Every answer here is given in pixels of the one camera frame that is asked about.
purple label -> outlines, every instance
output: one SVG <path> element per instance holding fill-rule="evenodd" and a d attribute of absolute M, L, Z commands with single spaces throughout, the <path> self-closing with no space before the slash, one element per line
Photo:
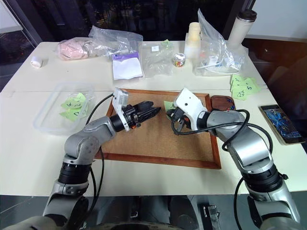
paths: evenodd
<path fill-rule="evenodd" d="M 113 54 L 112 59 L 116 61 L 123 61 L 129 58 L 139 58 L 139 52 L 134 52 L 131 54 Z"/>

plastic bag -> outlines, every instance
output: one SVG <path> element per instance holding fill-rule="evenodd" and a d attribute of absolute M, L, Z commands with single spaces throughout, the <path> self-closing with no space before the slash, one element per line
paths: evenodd
<path fill-rule="evenodd" d="M 201 53 L 193 63 L 193 73 L 198 76 L 221 76 L 239 73 L 247 53 L 240 47 L 227 47 L 223 36 L 216 31 L 198 9 L 201 27 Z"/>
<path fill-rule="evenodd" d="M 88 37 L 75 37 L 59 42 L 56 53 L 62 60 L 79 60 L 95 57 L 92 39 Z"/>
<path fill-rule="evenodd" d="M 120 31 L 106 30 L 92 26 L 88 35 L 93 40 L 93 47 L 98 56 L 109 56 L 112 54 L 131 54 L 139 51 L 143 36 L 140 34 Z"/>
<path fill-rule="evenodd" d="M 156 74 L 171 75 L 173 69 L 174 45 L 165 40 L 157 44 L 142 46 L 142 68 L 146 78 Z"/>

cork board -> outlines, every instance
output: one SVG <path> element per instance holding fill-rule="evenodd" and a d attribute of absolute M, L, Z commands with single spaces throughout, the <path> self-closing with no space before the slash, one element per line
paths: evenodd
<path fill-rule="evenodd" d="M 161 111 L 143 122 L 140 128 L 117 133 L 116 137 L 102 146 L 105 159 L 170 164 L 209 169 L 220 169 L 220 157 L 216 137 L 209 133 L 177 136 L 167 119 L 164 101 L 174 101 L 178 92 L 126 90 L 128 103 L 135 105 L 152 101 Z M 208 94 L 196 93 L 207 109 L 211 110 Z M 115 114 L 112 103 L 107 116 Z"/>

white sticker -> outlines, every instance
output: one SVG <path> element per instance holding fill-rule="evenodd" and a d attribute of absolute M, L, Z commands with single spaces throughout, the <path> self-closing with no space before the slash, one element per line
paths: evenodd
<path fill-rule="evenodd" d="M 198 118 L 202 119 L 204 115 L 205 115 L 205 111 L 202 111 L 202 112 L 198 115 Z"/>
<path fill-rule="evenodd" d="M 159 51 L 159 46 L 152 46 L 152 52 Z"/>

small jar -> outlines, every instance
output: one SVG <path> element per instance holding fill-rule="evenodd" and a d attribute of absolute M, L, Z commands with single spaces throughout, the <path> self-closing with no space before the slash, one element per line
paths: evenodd
<path fill-rule="evenodd" d="M 186 55 L 179 53 L 174 55 L 174 65 L 176 67 L 182 67 L 186 62 Z"/>

